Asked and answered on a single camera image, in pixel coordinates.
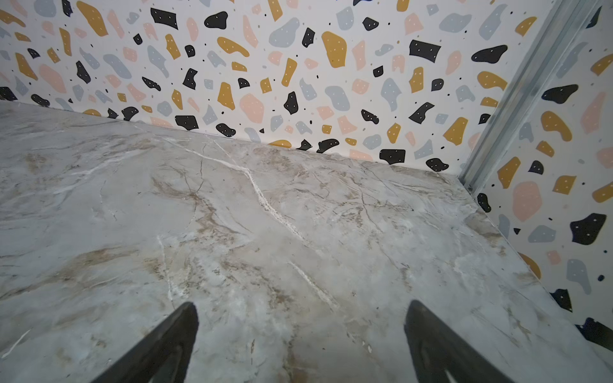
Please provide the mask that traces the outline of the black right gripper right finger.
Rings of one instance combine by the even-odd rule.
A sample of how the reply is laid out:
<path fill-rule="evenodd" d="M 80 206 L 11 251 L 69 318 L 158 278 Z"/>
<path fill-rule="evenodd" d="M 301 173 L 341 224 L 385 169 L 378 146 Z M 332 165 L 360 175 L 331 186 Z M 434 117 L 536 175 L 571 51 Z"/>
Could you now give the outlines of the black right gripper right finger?
<path fill-rule="evenodd" d="M 404 323 L 419 382 L 510 382 L 430 309 L 413 300 Z"/>

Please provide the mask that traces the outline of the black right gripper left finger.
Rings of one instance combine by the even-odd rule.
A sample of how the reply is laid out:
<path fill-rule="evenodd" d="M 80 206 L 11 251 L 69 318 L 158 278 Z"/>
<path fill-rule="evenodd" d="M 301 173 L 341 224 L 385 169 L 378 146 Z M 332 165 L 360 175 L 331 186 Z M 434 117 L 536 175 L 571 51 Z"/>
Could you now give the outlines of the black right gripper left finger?
<path fill-rule="evenodd" d="M 199 327 L 194 303 L 181 304 L 95 382 L 183 382 Z"/>

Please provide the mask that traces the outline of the aluminium corner post right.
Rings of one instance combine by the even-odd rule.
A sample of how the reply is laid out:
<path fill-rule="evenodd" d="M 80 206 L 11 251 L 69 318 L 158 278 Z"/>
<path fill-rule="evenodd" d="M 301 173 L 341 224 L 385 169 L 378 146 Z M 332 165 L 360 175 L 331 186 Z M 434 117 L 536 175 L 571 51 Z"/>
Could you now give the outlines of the aluminium corner post right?
<path fill-rule="evenodd" d="M 482 190 L 514 135 L 579 32 L 601 1 L 555 1 L 513 80 L 459 175 L 472 197 Z"/>

